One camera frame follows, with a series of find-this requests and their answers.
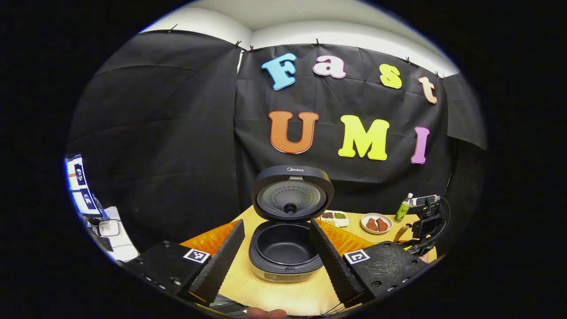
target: rice cooker lid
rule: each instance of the rice cooker lid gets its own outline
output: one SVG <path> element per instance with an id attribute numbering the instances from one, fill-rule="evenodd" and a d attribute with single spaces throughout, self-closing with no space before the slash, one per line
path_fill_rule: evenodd
<path id="1" fill-rule="evenodd" d="M 300 223 L 319 217 L 331 203 L 333 193 L 333 184 L 323 170 L 279 165 L 258 174 L 252 187 L 252 203 L 262 218 Z"/>

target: inner pot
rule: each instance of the inner pot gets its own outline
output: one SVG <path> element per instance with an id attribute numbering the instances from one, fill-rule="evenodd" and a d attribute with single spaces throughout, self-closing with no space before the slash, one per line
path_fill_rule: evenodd
<path id="1" fill-rule="evenodd" d="M 317 257 L 309 228 L 297 224 L 270 226 L 258 235 L 254 245 L 262 257 L 280 265 L 301 265 Z"/>

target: finger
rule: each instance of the finger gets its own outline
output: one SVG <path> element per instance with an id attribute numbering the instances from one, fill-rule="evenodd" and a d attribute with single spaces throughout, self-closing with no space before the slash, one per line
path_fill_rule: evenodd
<path id="1" fill-rule="evenodd" d="M 268 314 L 260 308 L 248 308 L 244 319 L 268 319 Z"/>
<path id="2" fill-rule="evenodd" d="M 272 310 L 268 313 L 267 319 L 285 319 L 287 313 L 282 309 Z"/>

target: table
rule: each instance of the table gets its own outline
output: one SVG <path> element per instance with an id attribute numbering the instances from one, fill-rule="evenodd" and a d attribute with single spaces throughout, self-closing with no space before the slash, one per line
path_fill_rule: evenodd
<path id="1" fill-rule="evenodd" d="M 392 223 L 390 231 L 377 235 L 368 233 L 362 228 L 360 219 L 364 214 L 346 214 L 350 224 L 342 228 L 370 242 L 392 241 L 402 226 L 418 220 L 416 215 L 406 215 L 402 223 Z M 393 220 L 394 217 L 394 215 L 385 216 L 390 220 Z M 219 291 L 221 295 L 243 305 L 258 307 L 265 311 L 283 309 L 291 316 L 315 316 L 339 304 L 325 266 L 315 271 L 309 279 L 296 283 L 268 282 L 256 276 L 248 258 L 248 249 L 252 233 L 266 219 L 258 216 L 254 207 L 249 207 L 234 220 L 239 219 L 244 220 L 245 237 L 222 283 Z M 412 231 L 408 229 L 401 240 L 410 239 L 412 239 Z M 433 248 L 429 252 L 429 262 L 436 258 L 437 252 Z"/>

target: letter f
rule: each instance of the letter f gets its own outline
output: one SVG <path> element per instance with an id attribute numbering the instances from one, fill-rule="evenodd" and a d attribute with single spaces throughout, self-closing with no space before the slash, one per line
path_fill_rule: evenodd
<path id="1" fill-rule="evenodd" d="M 295 61 L 297 57 L 293 53 L 286 53 L 280 57 L 262 64 L 262 69 L 268 70 L 274 80 L 274 90 L 283 89 L 295 82 L 294 77 L 287 76 L 286 72 L 295 74 L 295 66 L 290 61 Z"/>

